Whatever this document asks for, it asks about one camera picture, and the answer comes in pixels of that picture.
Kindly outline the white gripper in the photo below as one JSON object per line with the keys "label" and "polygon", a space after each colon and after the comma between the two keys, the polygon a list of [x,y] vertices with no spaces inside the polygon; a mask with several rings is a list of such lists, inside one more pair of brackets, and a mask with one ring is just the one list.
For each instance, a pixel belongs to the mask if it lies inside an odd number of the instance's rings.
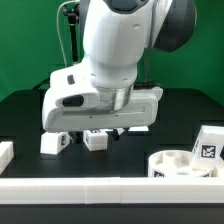
{"label": "white gripper", "polygon": [[42,109],[43,129],[47,132],[69,132],[71,142],[80,144],[83,133],[76,131],[116,128],[112,137],[118,141],[125,132],[124,128],[150,126],[155,122],[162,94],[160,87],[134,90],[125,107],[108,112],[94,108],[97,101],[94,92],[58,95],[55,90],[49,89]]}

